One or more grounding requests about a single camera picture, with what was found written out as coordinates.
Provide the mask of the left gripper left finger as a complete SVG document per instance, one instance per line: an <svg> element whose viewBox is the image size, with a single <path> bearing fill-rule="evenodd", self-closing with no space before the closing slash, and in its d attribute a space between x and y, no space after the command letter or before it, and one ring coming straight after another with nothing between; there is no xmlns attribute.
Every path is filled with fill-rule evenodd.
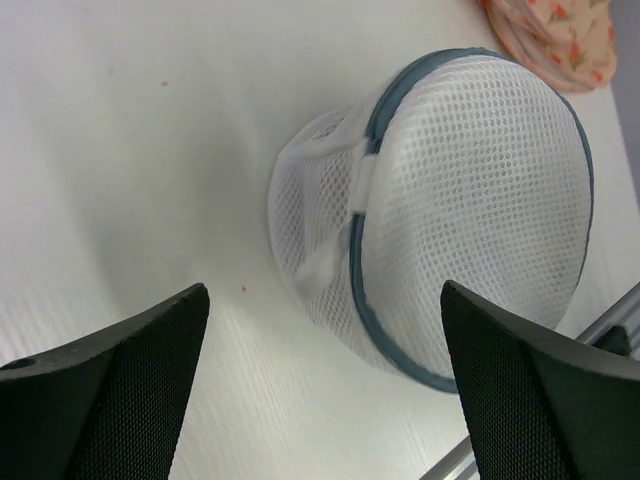
<svg viewBox="0 0 640 480"><path fill-rule="evenodd" d="M168 478L208 316L195 284L2 366L2 478Z"/></svg>

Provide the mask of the white mesh laundry bag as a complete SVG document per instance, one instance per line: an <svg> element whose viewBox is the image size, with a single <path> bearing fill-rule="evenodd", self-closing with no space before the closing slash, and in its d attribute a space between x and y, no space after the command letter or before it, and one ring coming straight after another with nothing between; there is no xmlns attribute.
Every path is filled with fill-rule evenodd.
<svg viewBox="0 0 640 480"><path fill-rule="evenodd" d="M276 265L316 326L369 365L452 394L445 282L555 329L594 200L571 105L493 51L454 48L305 126L274 163L267 216Z"/></svg>

